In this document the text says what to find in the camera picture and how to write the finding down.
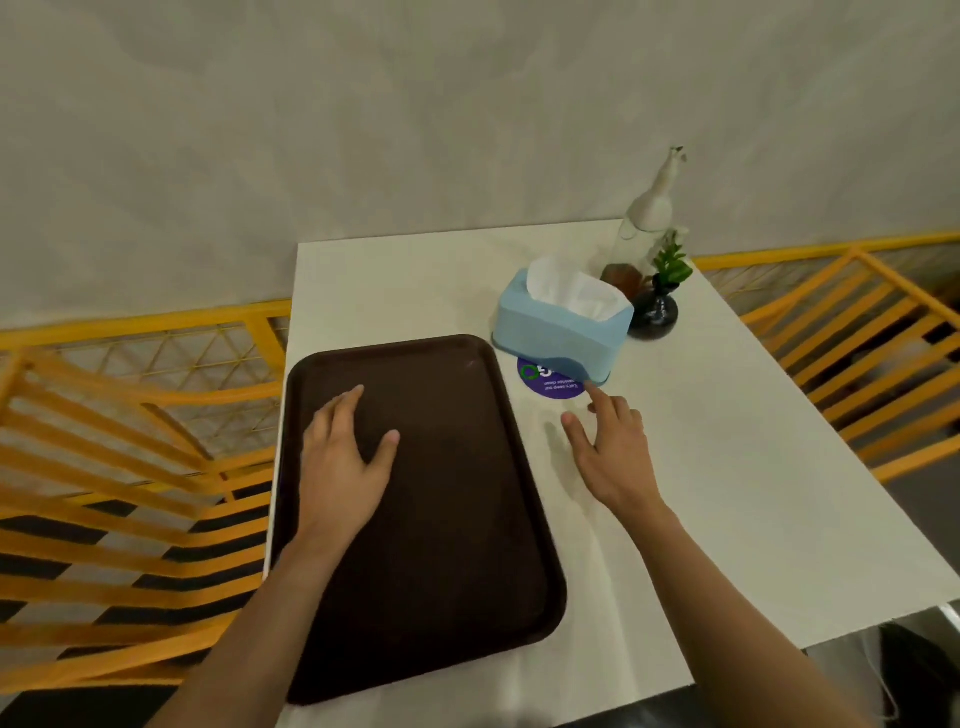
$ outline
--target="purple sticker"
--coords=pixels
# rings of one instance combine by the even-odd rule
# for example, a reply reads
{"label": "purple sticker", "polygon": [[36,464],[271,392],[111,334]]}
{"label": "purple sticker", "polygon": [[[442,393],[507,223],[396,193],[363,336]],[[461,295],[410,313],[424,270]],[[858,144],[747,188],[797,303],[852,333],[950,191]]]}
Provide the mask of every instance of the purple sticker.
{"label": "purple sticker", "polygon": [[576,379],[571,379],[560,372],[553,372],[526,359],[516,361],[516,372],[530,389],[551,400],[572,400],[584,392],[584,385]]}

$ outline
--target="brown tray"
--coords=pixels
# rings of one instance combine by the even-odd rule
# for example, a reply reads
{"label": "brown tray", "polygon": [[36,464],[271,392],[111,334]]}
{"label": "brown tray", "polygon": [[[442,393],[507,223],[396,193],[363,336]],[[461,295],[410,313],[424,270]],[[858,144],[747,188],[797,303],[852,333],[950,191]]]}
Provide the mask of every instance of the brown tray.
{"label": "brown tray", "polygon": [[273,563],[297,530],[314,412],[357,384],[360,452],[400,448],[383,501],[347,551],[288,694],[308,705],[535,643],[566,584],[492,347],[446,336],[308,356],[287,380]]}

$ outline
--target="white table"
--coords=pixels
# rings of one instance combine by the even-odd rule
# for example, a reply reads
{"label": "white table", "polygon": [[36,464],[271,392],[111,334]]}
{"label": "white table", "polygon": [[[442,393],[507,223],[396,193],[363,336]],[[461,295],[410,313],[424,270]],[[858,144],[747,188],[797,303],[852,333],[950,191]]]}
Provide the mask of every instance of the white table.
{"label": "white table", "polygon": [[[300,245],[287,371],[313,352],[489,340],[518,269],[556,253],[595,274],[617,225]],[[960,579],[707,280],[696,273],[675,297],[676,328],[628,340],[605,388],[642,411],[664,498],[736,587],[801,647],[960,597]],[[563,622],[541,643],[288,710],[282,724],[556,725],[691,682],[633,544],[571,460],[560,415],[591,428],[587,397],[541,397],[497,356],[564,567]]]}

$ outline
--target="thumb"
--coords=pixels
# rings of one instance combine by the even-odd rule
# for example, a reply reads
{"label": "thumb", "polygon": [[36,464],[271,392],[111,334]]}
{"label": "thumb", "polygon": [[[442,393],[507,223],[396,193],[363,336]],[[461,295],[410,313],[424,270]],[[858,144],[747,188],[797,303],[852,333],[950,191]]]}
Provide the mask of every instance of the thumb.
{"label": "thumb", "polygon": [[589,459],[596,454],[596,450],[593,449],[593,445],[587,438],[584,424],[572,412],[564,412],[560,422],[564,426],[566,439],[570,441],[570,446],[573,448],[573,459],[576,461],[577,467],[582,469]]}
{"label": "thumb", "polygon": [[380,447],[376,449],[376,455],[370,461],[368,470],[373,471],[377,477],[383,480],[384,486],[390,480],[390,472],[394,468],[394,459],[396,458],[396,448],[400,444],[400,433],[395,429],[390,430],[380,441]]}

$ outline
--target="green plant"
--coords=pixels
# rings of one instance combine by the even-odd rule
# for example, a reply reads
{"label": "green plant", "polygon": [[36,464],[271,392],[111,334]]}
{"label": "green plant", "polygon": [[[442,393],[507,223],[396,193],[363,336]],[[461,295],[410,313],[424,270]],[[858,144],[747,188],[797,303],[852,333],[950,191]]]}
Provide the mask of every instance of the green plant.
{"label": "green plant", "polygon": [[663,237],[663,247],[654,258],[654,266],[664,283],[680,285],[693,275],[693,269],[684,262],[684,247],[677,242],[677,231],[669,230]]}

